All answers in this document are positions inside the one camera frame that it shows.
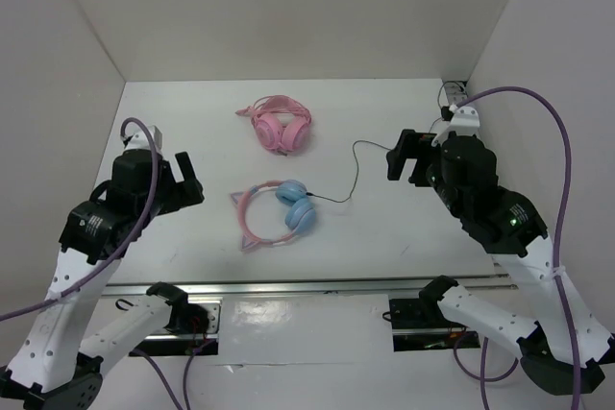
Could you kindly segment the pink blue cat-ear headphones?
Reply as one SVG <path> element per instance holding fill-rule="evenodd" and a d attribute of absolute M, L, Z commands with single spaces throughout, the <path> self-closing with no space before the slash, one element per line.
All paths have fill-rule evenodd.
<path fill-rule="evenodd" d="M 316 223 L 316 207 L 306 186 L 296 180 L 265 181 L 230 194 L 240 230 L 239 248 L 289 244 Z"/>

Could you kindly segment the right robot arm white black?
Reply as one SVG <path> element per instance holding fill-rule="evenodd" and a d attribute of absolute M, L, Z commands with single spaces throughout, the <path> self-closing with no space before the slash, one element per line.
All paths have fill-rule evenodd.
<path fill-rule="evenodd" d="M 499 184 L 496 155 L 474 136 L 443 144 L 432 133 L 401 132 L 386 155 L 396 181 L 415 160 L 409 182 L 432 188 L 462 229 L 510 276 L 529 301 L 532 317 L 501 309 L 440 276 L 419 293 L 419 313 L 431 326 L 465 325 L 507 349 L 528 378 L 554 396 L 593 393 L 602 366 L 614 361 L 614 336 L 586 306 L 563 268 L 532 202 Z"/>

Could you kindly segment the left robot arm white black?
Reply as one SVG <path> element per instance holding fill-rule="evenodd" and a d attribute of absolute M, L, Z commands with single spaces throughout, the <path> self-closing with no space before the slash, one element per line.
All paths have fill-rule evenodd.
<path fill-rule="evenodd" d="M 165 330 L 203 340 L 209 313 L 191 303 L 179 287 L 157 282 L 118 319 L 91 336 L 86 329 L 109 279 L 126 253 L 124 242 L 140 216 L 156 216 L 203 202 L 187 153 L 176 155 L 182 181 L 170 164 L 154 164 L 146 149 L 124 152 L 111 178 L 68 215 L 60 238 L 57 267 L 23 346 L 1 369 L 2 398 L 20 400 L 26 409 L 87 409 L 104 377 L 146 337 Z"/>

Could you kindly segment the left base electronics opening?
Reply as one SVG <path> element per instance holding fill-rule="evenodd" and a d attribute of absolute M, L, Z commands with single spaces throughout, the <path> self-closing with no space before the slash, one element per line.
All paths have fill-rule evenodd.
<path fill-rule="evenodd" d="M 222 302 L 194 299 L 190 314 L 177 326 L 162 328 L 147 336 L 136 348 L 153 357 L 214 356 L 219 350 Z"/>

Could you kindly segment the aluminium rail right side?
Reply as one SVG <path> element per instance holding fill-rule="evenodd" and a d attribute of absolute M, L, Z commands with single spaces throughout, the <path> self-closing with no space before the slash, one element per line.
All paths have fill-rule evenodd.
<path fill-rule="evenodd" d="M 456 104 L 468 97 L 465 82 L 447 81 L 444 83 L 444 92 L 448 105 Z"/>

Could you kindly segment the aluminium rail front edge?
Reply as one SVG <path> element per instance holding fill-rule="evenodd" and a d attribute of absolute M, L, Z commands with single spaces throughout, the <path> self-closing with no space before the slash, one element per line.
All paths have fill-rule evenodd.
<path fill-rule="evenodd" d="M 429 284 L 433 277 L 397 277 L 368 279 L 330 279 L 301 281 L 258 281 L 220 283 L 176 283 L 180 289 L 194 296 L 227 295 L 299 295 L 326 293 L 410 292 Z M 514 290 L 516 284 L 504 274 L 477 277 L 457 277 L 456 280 L 472 290 Z M 144 295 L 148 284 L 110 284 L 103 298 L 127 298 Z"/>

